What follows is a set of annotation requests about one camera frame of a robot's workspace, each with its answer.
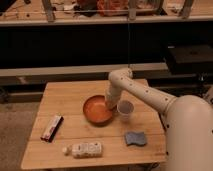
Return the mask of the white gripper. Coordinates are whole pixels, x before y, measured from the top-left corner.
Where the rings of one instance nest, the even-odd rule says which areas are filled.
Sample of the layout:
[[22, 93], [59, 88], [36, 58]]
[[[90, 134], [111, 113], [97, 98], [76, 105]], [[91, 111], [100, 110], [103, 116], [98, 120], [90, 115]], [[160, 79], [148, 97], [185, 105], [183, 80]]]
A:
[[105, 93], [105, 102], [108, 109], [113, 109], [121, 98], [121, 91], [118, 89], [108, 89]]

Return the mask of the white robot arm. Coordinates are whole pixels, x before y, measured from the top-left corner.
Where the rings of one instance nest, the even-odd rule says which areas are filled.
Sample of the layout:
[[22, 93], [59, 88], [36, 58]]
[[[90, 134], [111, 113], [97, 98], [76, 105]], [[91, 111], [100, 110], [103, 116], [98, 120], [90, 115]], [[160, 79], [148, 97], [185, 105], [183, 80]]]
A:
[[132, 79], [130, 68], [111, 71], [106, 90], [109, 109], [125, 90], [166, 119], [165, 171], [213, 171], [213, 108], [195, 95], [176, 97]]

